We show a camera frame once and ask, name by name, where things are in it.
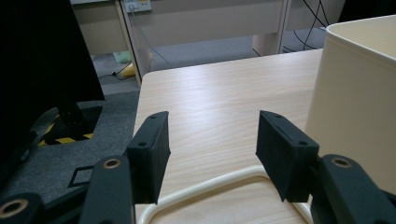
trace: green object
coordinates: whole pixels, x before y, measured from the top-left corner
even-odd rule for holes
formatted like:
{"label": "green object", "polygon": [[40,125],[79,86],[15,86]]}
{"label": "green object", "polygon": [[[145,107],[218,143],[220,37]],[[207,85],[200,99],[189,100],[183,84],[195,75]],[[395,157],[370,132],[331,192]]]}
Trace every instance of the green object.
{"label": "green object", "polygon": [[113,55],[117,63],[128,63],[132,60],[129,51],[113,52]]}

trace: floor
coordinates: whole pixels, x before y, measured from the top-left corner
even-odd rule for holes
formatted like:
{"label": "floor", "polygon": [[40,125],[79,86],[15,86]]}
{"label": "floor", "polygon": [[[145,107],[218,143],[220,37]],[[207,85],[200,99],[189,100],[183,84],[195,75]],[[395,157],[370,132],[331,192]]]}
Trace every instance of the floor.
{"label": "floor", "polygon": [[[298,31],[287,31],[284,35],[282,53],[322,49],[325,41],[322,27]],[[150,72],[170,68],[193,66],[205,63],[219,63],[238,59],[260,57],[251,47],[251,36],[196,42],[151,50]],[[123,78],[120,71],[128,63],[117,63],[113,53],[92,56],[92,62],[99,77],[104,95],[139,91],[135,77]]]}

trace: wooden table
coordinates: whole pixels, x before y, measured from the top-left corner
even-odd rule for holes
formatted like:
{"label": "wooden table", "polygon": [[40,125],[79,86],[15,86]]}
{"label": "wooden table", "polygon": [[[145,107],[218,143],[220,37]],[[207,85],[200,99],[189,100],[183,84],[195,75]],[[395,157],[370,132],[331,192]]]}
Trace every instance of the wooden table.
{"label": "wooden table", "polygon": [[[160,198],[252,165],[259,111],[304,129],[321,49],[212,63],[144,76],[134,131],[169,111],[172,154]],[[136,207],[139,216],[146,205]],[[151,223],[304,223],[271,181],[252,177],[158,213]]]}

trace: computer monitor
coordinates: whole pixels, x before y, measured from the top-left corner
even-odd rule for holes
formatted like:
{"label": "computer monitor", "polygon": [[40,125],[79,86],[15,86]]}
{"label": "computer monitor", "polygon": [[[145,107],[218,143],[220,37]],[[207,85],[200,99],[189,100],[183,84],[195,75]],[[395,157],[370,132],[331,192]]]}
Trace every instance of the computer monitor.
{"label": "computer monitor", "polygon": [[81,119],[78,102],[105,97],[69,0],[4,0],[0,12],[1,186],[44,112]]}

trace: power outlet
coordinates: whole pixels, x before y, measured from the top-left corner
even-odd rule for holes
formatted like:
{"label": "power outlet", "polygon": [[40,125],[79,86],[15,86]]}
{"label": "power outlet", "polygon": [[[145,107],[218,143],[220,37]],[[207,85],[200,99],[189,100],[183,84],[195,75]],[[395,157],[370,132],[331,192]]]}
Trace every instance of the power outlet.
{"label": "power outlet", "polygon": [[126,12],[150,11],[151,2],[149,0],[125,0]]}

